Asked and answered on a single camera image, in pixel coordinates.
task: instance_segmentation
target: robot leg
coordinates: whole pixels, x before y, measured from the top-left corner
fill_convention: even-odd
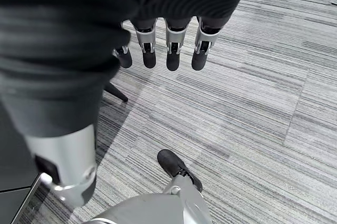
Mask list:
[[[172,177],[163,193],[127,199],[85,224],[212,224],[196,176],[170,150],[160,151],[157,158]]]

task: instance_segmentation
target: black chair base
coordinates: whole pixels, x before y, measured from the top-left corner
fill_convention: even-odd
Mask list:
[[[108,93],[110,93],[111,95],[119,98],[120,100],[122,100],[123,102],[127,102],[128,98],[127,96],[125,96],[119,89],[117,89],[112,83],[107,84],[104,87],[104,90]]]

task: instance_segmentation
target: striped carpet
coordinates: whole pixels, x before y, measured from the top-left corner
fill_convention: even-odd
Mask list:
[[[94,197],[71,211],[40,187],[20,223],[81,223],[122,200],[160,192],[169,148],[200,177],[216,223],[337,223],[337,6],[330,0],[242,0],[201,72],[191,69],[197,21],[176,72],[134,64],[105,93]],[[132,30],[130,23],[126,27]]]

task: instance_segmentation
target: robotic finger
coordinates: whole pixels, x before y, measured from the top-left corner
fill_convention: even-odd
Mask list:
[[[150,20],[131,20],[143,52],[144,65],[149,69],[152,69],[156,65],[156,21],[157,18]]]
[[[192,68],[202,70],[205,66],[207,55],[230,17],[209,18],[198,17],[199,27],[195,38],[195,49],[192,57]]]
[[[186,29],[190,20],[191,18],[181,20],[165,19],[167,46],[166,66],[170,71],[175,71],[179,67],[180,51],[184,44]]]
[[[121,67],[127,69],[132,66],[132,57],[128,46],[114,48],[112,54],[119,59]]]

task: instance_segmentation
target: black knit sleeve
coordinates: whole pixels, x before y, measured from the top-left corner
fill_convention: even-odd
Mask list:
[[[53,137],[95,122],[145,0],[0,0],[0,93],[17,129]]]

